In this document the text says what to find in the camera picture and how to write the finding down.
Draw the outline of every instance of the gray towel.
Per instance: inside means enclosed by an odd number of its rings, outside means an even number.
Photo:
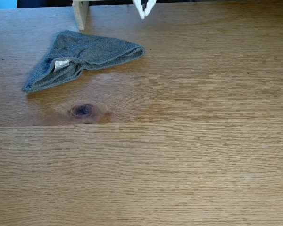
[[[98,70],[143,57],[143,46],[124,40],[62,31],[23,88],[24,92],[58,86],[77,79],[82,70]]]

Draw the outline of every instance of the microfiber cloth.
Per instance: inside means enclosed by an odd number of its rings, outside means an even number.
[[[23,88],[33,93],[77,79],[82,70],[99,70],[143,57],[145,48],[121,39],[60,32]]]

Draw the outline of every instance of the light wood plank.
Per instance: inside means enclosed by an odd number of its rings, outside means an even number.
[[[0,128],[0,226],[283,226],[283,119]]]
[[[283,0],[89,9],[145,58],[31,95],[75,16],[0,10],[0,226],[283,226]]]
[[[158,4],[144,21],[134,6],[89,11],[84,33],[142,44],[145,58],[26,95],[54,35],[77,31],[75,17],[0,11],[0,126],[100,123],[105,113],[112,123],[283,117],[283,0]],[[84,104],[99,114],[69,114]]]

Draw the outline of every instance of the gray cloth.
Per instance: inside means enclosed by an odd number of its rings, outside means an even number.
[[[58,86],[77,79],[82,70],[99,70],[143,57],[143,46],[124,40],[62,31],[23,88],[24,92]]]

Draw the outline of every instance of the wooden table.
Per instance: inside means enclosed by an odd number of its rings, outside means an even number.
[[[0,10],[0,226],[283,226],[283,0],[91,7],[145,58],[26,95],[65,29]]]

